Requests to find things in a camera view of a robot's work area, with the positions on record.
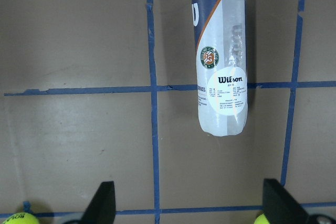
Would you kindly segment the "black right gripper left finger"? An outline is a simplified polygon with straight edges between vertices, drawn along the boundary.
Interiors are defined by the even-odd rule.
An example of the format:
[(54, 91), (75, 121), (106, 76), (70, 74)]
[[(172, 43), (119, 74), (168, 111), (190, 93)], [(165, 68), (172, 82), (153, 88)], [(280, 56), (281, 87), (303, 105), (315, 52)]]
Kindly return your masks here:
[(114, 182), (102, 182), (82, 215), (82, 223), (114, 223), (115, 216)]

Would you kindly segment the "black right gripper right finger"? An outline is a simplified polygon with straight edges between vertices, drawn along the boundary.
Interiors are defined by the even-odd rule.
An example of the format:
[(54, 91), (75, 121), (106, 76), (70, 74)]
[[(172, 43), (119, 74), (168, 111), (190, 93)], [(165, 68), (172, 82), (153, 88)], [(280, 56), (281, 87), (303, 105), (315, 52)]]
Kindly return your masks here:
[(264, 179), (262, 190), (263, 212), (269, 223), (307, 223), (308, 213), (279, 181)]

